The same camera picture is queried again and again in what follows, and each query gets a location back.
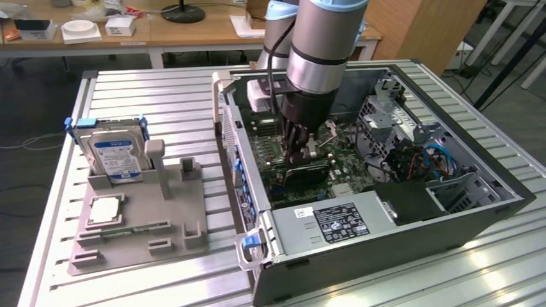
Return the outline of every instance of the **metal table surface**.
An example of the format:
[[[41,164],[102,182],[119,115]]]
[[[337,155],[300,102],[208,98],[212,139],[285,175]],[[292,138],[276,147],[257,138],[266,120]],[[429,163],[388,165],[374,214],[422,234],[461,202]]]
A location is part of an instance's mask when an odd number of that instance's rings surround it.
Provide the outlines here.
[[[546,169],[476,112],[427,67],[396,63],[457,119],[539,199],[463,248],[296,297],[278,306],[537,306],[546,303]],[[166,160],[194,155],[204,181],[212,250],[185,260],[70,276],[89,164],[67,137],[33,253],[21,306],[249,306],[252,288],[238,267],[234,221],[212,120],[208,67],[126,70],[85,76],[73,117],[145,114],[151,138],[168,144]],[[425,106],[408,94],[422,121]]]

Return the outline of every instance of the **white sticker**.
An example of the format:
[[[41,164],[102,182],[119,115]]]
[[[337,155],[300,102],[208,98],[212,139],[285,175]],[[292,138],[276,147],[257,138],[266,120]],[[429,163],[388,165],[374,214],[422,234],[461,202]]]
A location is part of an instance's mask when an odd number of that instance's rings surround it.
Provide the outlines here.
[[[313,207],[300,208],[294,210],[294,213],[297,214],[297,218],[301,219],[302,217],[313,216],[314,208]]]
[[[146,42],[121,42],[119,44],[122,46],[143,46],[146,45]]]
[[[130,140],[95,143],[95,149],[109,176],[126,179],[141,175],[139,159],[131,155],[134,145]]]

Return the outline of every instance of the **floor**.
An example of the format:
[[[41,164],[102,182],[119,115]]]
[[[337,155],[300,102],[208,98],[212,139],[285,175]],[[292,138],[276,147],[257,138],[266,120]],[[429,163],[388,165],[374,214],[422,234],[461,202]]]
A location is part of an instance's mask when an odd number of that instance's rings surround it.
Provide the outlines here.
[[[491,23],[476,25],[468,35],[468,42],[477,45]],[[507,31],[496,36],[491,46],[504,39]],[[543,52],[537,47],[520,63],[504,86],[521,74]],[[248,52],[249,60],[257,60],[260,52]],[[123,55],[117,60],[107,56],[70,58],[71,71],[82,75],[86,70],[123,70],[150,68],[146,55]],[[205,65],[237,65],[241,63],[241,52],[212,52],[208,60],[205,52],[177,54],[177,63],[169,67]],[[63,120],[73,112],[74,100],[79,83],[74,76],[66,74],[61,58],[38,58],[23,61],[13,69],[9,63],[0,68],[0,146],[19,145],[31,137],[63,131]],[[500,73],[499,67],[488,66],[493,77]],[[468,94],[479,99],[493,77],[481,74],[473,82]],[[445,78],[448,84],[461,91],[461,85],[469,81],[459,78]],[[493,106],[485,112],[495,124],[519,142],[529,153],[546,164],[546,75],[536,81],[531,90],[523,90],[520,84],[524,78],[507,91]],[[53,137],[39,140],[31,146],[43,148],[57,146],[62,139]],[[0,306],[15,306],[23,286],[25,272],[7,272],[9,268],[25,269],[29,265],[41,216],[45,209],[49,191],[42,186],[50,186],[57,169],[61,148],[45,151],[25,149],[0,149]],[[11,191],[7,187],[37,185]],[[31,215],[11,217],[13,214]]]

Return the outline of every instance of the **white box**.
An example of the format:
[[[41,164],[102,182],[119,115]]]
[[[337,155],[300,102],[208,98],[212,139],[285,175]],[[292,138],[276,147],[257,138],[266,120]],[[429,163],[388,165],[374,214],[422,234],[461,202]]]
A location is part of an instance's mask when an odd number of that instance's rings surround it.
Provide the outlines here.
[[[463,42],[452,58],[452,62],[447,67],[447,70],[457,70],[463,68],[461,63],[467,62],[473,51],[475,51],[475,48],[472,47],[472,45]]]
[[[73,20],[61,27],[66,45],[103,40],[97,23],[87,20]]]
[[[109,19],[105,28],[110,36],[134,36],[135,22],[133,18],[113,17]]]
[[[53,20],[17,20],[23,40],[53,40],[58,27]]]

